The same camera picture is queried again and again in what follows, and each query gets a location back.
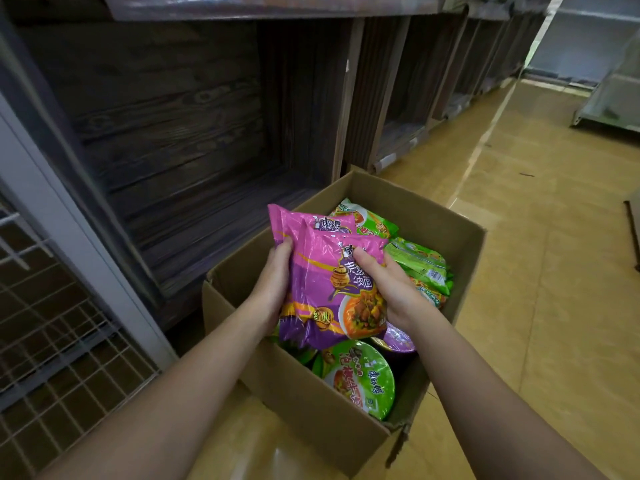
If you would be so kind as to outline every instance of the hand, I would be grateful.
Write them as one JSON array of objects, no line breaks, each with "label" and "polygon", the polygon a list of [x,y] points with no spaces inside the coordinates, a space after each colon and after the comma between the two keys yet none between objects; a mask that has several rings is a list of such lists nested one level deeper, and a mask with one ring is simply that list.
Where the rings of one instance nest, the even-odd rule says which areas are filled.
[{"label": "hand", "polygon": [[416,290],[409,276],[385,252],[385,265],[380,266],[373,256],[362,248],[353,252],[358,265],[376,282],[380,294],[387,300],[387,317],[396,327],[411,335],[413,320],[420,311],[435,307]]},{"label": "hand", "polygon": [[270,333],[280,314],[282,302],[289,288],[289,258],[293,242],[286,237],[277,248],[269,251],[267,264],[264,265],[258,281],[247,298],[259,310],[258,315],[266,320],[265,334]]}]

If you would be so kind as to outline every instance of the purple lid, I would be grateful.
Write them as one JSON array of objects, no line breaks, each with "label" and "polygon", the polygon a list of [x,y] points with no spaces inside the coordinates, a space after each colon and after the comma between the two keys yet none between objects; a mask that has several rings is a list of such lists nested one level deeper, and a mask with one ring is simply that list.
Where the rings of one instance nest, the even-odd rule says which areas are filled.
[{"label": "purple lid", "polygon": [[391,323],[387,323],[387,332],[383,339],[372,340],[376,345],[379,345],[391,352],[403,354],[415,352],[415,346],[413,345],[411,338],[409,338],[409,335],[398,327],[391,325]]}]

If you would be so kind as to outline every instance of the person's left hand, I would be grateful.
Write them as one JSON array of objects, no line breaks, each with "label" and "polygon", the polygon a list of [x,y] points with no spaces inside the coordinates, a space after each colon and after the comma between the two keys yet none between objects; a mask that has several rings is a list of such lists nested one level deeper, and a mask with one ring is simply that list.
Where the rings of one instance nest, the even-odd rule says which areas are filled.
[{"label": "person's left hand", "polygon": [[260,309],[260,315],[267,319],[265,333],[276,326],[282,302],[289,288],[289,258],[293,249],[290,237],[277,248],[269,251],[267,264],[264,265],[258,281],[249,295],[248,301]]}]

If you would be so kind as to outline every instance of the purple instant noodle package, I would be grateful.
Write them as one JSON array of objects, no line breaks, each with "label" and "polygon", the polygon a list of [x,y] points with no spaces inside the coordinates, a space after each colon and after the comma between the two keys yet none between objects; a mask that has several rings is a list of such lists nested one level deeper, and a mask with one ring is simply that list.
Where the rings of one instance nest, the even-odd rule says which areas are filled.
[{"label": "purple instant noodle package", "polygon": [[343,340],[384,336],[385,300],[352,253],[363,248],[382,264],[387,239],[320,232],[306,221],[299,229],[291,289],[280,312],[280,339],[326,349]]},{"label": "purple instant noodle package", "polygon": [[305,214],[304,212],[291,212],[274,203],[270,203],[267,208],[269,209],[271,232],[276,245],[281,243],[287,235],[290,235],[296,242],[302,223],[307,223],[313,229],[325,232],[356,233],[356,221],[353,216],[328,217]]}]

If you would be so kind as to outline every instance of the cardboard box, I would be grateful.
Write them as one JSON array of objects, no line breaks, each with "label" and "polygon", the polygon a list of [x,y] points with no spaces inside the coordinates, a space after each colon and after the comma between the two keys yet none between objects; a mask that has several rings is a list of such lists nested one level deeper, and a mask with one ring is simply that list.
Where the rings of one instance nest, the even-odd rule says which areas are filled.
[{"label": "cardboard box", "polygon": [[[297,210],[326,215],[345,197],[397,224],[405,239],[443,254],[455,275],[455,284],[442,312],[455,322],[480,258],[484,229],[437,203],[360,172],[348,173]],[[202,288],[207,332],[249,295],[272,246],[267,228],[208,273]],[[380,422],[267,340],[252,355],[241,380],[321,457],[349,477],[394,435],[397,441],[387,462],[391,464],[407,439],[429,384],[416,357],[396,377],[396,402],[386,421]]]}]

